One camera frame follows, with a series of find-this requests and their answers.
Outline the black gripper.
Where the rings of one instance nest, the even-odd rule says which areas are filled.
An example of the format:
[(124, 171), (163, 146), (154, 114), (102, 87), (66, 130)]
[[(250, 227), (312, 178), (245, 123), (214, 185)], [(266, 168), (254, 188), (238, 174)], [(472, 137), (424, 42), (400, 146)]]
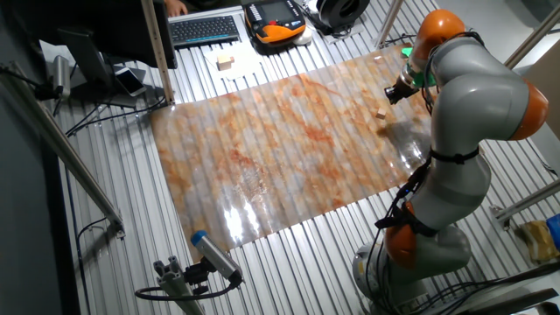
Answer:
[(392, 87), (385, 87), (384, 94), (389, 99), (390, 104), (397, 104), (402, 98), (408, 98), (416, 92), (414, 86), (397, 81)]

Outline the person hand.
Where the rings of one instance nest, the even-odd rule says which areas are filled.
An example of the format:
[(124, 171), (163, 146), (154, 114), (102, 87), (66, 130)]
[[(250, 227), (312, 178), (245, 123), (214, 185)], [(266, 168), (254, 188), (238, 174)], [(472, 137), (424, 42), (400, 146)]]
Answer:
[(186, 5), (181, 0), (164, 0), (164, 3), (169, 17), (179, 17), (188, 13)]

